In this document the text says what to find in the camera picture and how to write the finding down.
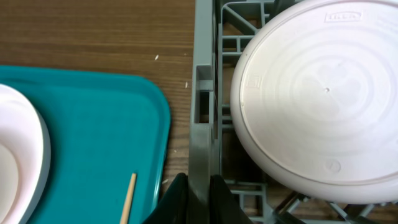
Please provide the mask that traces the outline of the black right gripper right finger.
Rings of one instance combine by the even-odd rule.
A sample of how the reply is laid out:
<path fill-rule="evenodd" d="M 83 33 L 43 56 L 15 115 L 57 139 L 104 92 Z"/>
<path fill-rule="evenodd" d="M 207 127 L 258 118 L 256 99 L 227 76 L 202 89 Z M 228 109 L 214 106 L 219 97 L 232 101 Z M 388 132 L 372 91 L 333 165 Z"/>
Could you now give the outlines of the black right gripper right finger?
<path fill-rule="evenodd" d="M 252 224 L 220 175 L 213 175 L 210 180 L 210 223 Z"/>

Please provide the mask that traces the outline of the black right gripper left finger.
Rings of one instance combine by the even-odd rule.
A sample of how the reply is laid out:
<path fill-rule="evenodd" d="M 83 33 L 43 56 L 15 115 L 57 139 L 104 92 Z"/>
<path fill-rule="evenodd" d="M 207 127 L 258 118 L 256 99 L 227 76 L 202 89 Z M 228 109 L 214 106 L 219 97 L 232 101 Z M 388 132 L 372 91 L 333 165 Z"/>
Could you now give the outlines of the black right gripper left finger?
<path fill-rule="evenodd" d="M 186 224 L 188 177 L 179 173 L 143 224 Z"/>

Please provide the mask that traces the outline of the wooden chopstick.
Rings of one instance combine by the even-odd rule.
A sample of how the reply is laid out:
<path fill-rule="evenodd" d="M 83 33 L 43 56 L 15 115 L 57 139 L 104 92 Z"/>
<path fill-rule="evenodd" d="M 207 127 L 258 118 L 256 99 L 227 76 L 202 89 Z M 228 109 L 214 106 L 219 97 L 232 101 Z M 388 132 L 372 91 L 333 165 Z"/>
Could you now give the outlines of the wooden chopstick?
<path fill-rule="evenodd" d="M 133 195 L 134 195 L 134 188 L 135 188 L 135 184 L 136 184 L 136 177 L 137 177 L 137 174 L 132 173 L 130 181 L 129 181 L 127 193 L 126 193 L 126 198 L 124 201 L 121 219 L 119 222 L 120 224 L 128 224 L 129 214 L 131 211 L 131 205 L 132 205 L 132 200 L 133 200 Z"/>

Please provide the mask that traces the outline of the small pink plate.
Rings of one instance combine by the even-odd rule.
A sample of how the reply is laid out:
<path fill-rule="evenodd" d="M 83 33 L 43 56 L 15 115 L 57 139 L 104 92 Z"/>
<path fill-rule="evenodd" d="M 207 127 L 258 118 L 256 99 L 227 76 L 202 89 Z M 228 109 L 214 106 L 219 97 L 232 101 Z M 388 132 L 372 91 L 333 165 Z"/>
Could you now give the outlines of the small pink plate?
<path fill-rule="evenodd" d="M 234 69 L 231 115 L 253 161 L 332 202 L 397 199 L 397 2 L 302 1 Z"/>

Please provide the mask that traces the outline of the large white plate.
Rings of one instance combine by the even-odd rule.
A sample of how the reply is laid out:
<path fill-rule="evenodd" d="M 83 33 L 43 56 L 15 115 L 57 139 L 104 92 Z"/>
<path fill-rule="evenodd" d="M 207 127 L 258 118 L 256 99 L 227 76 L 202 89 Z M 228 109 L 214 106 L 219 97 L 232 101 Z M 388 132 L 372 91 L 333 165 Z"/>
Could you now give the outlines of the large white plate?
<path fill-rule="evenodd" d="M 47 125 L 19 91 L 1 85 L 1 223 L 27 223 L 50 170 Z"/>

